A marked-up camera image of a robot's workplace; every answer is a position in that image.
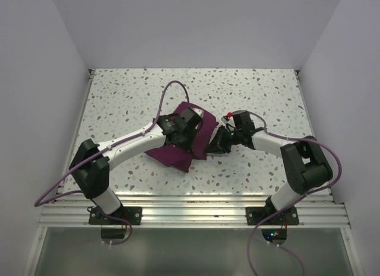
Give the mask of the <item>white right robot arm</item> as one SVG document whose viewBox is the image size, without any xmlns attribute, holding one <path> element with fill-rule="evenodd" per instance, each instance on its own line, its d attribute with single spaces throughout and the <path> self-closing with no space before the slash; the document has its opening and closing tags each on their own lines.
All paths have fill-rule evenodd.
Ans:
<svg viewBox="0 0 380 276">
<path fill-rule="evenodd" d="M 264 206 L 265 219 L 278 224 L 286 216 L 285 208 L 294 206 L 301 196 L 330 181 L 333 171 L 314 137 L 289 138 L 270 133 L 266 124 L 260 128 L 255 126 L 253 115 L 257 116 L 247 110 L 238 110 L 224 116 L 224 125 L 219 126 L 205 152 L 227 154 L 232 146 L 242 145 L 280 157 L 286 182 L 267 198 Z"/>
</svg>

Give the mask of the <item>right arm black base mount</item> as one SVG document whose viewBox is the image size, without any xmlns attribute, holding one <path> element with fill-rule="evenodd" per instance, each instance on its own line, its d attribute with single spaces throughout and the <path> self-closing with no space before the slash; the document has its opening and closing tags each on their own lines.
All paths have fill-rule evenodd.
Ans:
<svg viewBox="0 0 380 276">
<path fill-rule="evenodd" d="M 268 213 L 264 207 L 246 207 L 246 222 L 249 226 L 297 226 L 300 224 L 297 209 L 291 207 L 283 212 Z"/>
</svg>

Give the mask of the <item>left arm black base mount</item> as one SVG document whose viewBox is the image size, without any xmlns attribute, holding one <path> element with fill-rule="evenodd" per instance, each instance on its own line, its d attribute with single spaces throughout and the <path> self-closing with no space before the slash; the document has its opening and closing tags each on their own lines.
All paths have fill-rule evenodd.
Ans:
<svg viewBox="0 0 380 276">
<path fill-rule="evenodd" d="M 87 211 L 90 213 L 88 220 L 90 225 L 124 225 L 127 221 L 132 226 L 139 226 L 143 216 L 141 207 L 120 207 L 109 217 L 105 216 L 98 206 L 88 207 Z"/>
</svg>

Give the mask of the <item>purple surgical drape cloth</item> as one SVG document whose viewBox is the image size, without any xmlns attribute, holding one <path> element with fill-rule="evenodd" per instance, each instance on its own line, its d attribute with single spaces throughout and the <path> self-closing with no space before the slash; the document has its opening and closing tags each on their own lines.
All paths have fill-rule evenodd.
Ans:
<svg viewBox="0 0 380 276">
<path fill-rule="evenodd" d="M 196 135 L 192 152 L 181 150 L 180 148 L 176 148 L 172 145 L 165 145 L 165 135 L 164 144 L 161 147 L 152 148 L 145 152 L 148 156 L 154 158 L 161 164 L 164 164 L 167 167 L 174 167 L 185 173 L 189 172 L 189 167 L 192 160 L 207 159 L 207 153 L 205 152 L 205 149 L 210 142 L 210 138 L 214 132 L 214 129 L 218 125 L 218 122 L 214 115 L 204 110 L 203 108 L 189 102 L 183 101 L 181 104 L 179 104 L 173 113 L 181 113 L 187 107 L 201 109 L 204 111 L 203 124 L 198 134 Z"/>
</svg>

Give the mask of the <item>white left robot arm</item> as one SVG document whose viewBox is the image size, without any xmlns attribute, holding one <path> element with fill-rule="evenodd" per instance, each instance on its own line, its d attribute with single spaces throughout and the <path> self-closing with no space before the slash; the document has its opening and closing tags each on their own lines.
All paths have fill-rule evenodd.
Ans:
<svg viewBox="0 0 380 276">
<path fill-rule="evenodd" d="M 120 199 L 109 185 L 110 172 L 121 163 L 141 153 L 164 145 L 189 151 L 198 133 L 198 124 L 177 126 L 174 122 L 151 122 L 145 127 L 117 139 L 96 144 L 85 140 L 77 150 L 69 167 L 83 195 L 102 210 L 102 216 L 110 224 L 123 218 Z"/>
</svg>

